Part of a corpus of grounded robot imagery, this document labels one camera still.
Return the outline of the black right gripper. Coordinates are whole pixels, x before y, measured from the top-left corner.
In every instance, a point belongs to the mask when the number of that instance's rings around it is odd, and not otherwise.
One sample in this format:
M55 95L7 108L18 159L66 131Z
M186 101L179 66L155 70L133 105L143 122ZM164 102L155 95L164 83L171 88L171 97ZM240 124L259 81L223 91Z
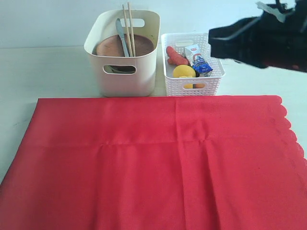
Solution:
M209 30L211 57L233 59L259 69L275 67L299 72L307 70L307 2L296 0L287 8L256 2L263 10L260 17L243 18L234 24ZM232 40L252 29L250 47Z

